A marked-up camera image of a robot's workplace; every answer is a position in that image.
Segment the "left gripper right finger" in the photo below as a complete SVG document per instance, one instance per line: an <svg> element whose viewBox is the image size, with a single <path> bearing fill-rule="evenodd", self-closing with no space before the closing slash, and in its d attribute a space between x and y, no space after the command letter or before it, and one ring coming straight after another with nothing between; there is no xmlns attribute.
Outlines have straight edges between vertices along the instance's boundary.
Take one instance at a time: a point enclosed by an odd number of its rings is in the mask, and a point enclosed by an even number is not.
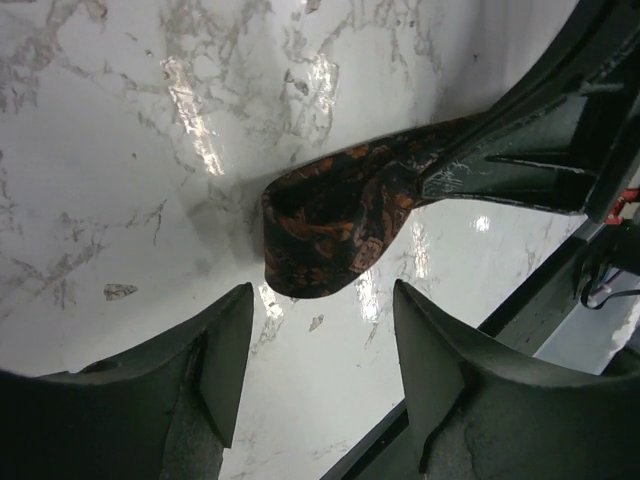
<svg viewBox="0 0 640 480"><path fill-rule="evenodd" d="M639 376L524 355L397 281L409 431L428 479L635 479Z"/></svg>

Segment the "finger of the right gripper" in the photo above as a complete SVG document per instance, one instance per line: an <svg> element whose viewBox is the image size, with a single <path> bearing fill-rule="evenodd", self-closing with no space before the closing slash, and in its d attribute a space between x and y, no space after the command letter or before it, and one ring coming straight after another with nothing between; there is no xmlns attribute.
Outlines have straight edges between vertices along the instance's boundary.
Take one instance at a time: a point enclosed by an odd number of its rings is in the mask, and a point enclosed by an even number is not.
<svg viewBox="0 0 640 480"><path fill-rule="evenodd" d="M420 176L473 199L604 220L639 168L639 4L580 1L539 60Z"/></svg>

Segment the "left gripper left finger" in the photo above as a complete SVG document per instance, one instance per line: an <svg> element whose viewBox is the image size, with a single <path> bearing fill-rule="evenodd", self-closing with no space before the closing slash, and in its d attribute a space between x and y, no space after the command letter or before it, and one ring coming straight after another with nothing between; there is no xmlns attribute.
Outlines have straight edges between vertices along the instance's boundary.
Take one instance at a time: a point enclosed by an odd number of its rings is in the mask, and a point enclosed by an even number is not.
<svg viewBox="0 0 640 480"><path fill-rule="evenodd" d="M1 375L5 479L215 479L245 378L254 294L76 373Z"/></svg>

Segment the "dark paisley necktie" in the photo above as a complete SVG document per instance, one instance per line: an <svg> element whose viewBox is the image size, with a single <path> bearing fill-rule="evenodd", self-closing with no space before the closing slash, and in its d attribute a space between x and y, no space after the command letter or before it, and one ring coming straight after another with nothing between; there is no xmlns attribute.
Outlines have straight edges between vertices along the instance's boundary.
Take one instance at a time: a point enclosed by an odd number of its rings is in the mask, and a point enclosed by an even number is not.
<svg viewBox="0 0 640 480"><path fill-rule="evenodd" d="M411 212L422 173L478 121L469 115L380 136L297 167L263 191L265 281L297 299L334 294L369 270Z"/></svg>

